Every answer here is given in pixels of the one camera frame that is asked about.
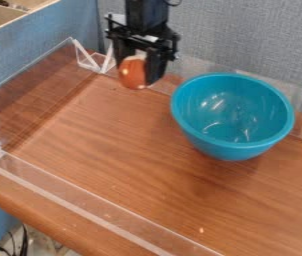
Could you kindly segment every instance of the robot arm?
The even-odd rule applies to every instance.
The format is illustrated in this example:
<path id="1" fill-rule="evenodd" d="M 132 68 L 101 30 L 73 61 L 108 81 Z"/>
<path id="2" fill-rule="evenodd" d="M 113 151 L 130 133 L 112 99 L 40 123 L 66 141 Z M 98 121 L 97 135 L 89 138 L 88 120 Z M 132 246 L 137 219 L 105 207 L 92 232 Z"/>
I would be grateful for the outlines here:
<path id="1" fill-rule="evenodd" d="M 176 59 L 180 37 L 166 26 L 169 6 L 168 0 L 125 0 L 125 15 L 105 16 L 117 67 L 136 50 L 146 54 L 146 85 L 162 77 L 166 62 Z"/>

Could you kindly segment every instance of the blue bowl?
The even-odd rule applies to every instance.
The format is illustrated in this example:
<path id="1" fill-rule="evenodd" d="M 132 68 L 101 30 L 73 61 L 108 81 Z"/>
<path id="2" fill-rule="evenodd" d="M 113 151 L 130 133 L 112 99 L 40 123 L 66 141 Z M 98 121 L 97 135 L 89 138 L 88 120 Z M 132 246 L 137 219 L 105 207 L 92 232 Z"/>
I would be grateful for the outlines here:
<path id="1" fill-rule="evenodd" d="M 184 82 L 172 95 L 170 112 L 193 146 L 229 161 L 260 155 L 293 126 L 284 95 L 239 74 L 207 74 Z"/>

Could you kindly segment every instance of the wooden table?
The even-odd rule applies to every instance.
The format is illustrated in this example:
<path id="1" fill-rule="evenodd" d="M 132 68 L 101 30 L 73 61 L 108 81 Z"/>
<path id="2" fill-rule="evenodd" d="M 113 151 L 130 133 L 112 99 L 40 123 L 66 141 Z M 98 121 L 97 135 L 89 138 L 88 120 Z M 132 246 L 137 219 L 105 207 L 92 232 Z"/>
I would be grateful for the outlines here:
<path id="1" fill-rule="evenodd" d="M 77 68 L 62 49 L 0 88 L 0 141 L 223 255 L 302 256 L 302 140 L 288 136 L 248 161 L 213 160 L 168 104 Z M 0 207 L 82 255 L 152 255 L 1 176 Z"/>

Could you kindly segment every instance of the orange object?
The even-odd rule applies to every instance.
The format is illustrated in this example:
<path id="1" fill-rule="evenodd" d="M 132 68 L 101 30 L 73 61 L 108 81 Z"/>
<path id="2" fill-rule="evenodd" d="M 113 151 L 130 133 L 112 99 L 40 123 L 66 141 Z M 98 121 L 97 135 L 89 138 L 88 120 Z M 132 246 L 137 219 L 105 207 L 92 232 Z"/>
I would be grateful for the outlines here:
<path id="1" fill-rule="evenodd" d="M 145 60 L 144 56 L 126 57 L 118 67 L 118 79 L 124 87 L 132 90 L 145 88 Z"/>

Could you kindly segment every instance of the bowl rim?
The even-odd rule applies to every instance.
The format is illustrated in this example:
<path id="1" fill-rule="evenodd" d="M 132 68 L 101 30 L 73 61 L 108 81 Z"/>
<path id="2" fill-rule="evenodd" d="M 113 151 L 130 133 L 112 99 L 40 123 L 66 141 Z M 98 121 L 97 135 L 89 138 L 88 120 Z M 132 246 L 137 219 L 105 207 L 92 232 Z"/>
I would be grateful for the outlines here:
<path id="1" fill-rule="evenodd" d="M 182 90 L 184 87 L 192 86 L 192 82 L 204 79 L 204 78 L 212 78 L 212 77 L 235 77 L 235 78 L 241 78 L 244 80 L 248 80 L 251 82 L 255 82 L 260 86 L 265 87 L 269 91 L 275 93 L 275 95 L 280 98 L 285 112 L 287 112 L 287 118 L 285 118 L 285 123 L 281 127 L 281 129 L 268 138 L 253 141 L 253 142 L 228 142 L 220 139 L 215 139 L 207 135 L 203 135 L 193 127 L 186 123 L 186 121 L 181 118 L 181 115 L 178 113 L 178 108 L 176 104 L 176 98 L 178 97 L 178 93 Z M 176 88 L 172 96 L 170 96 L 170 113 L 172 116 L 178 123 L 181 129 L 192 134 L 195 137 L 197 137 L 200 140 L 205 141 L 209 144 L 213 144 L 220 147 L 228 147 L 228 148 L 239 148 L 239 149 L 245 149 L 245 148 L 255 148 L 259 146 L 267 146 L 275 144 L 277 141 L 280 141 L 285 135 L 289 133 L 292 127 L 293 127 L 293 122 L 295 122 L 295 116 L 293 116 L 293 109 L 291 106 L 291 103 L 288 102 L 285 96 L 283 93 L 273 87 L 271 86 L 267 82 L 252 78 L 249 76 L 241 75 L 241 74 L 235 74 L 235 73 L 208 73 L 203 74 L 199 76 L 192 77 L 186 81 L 184 81 L 178 87 Z"/>

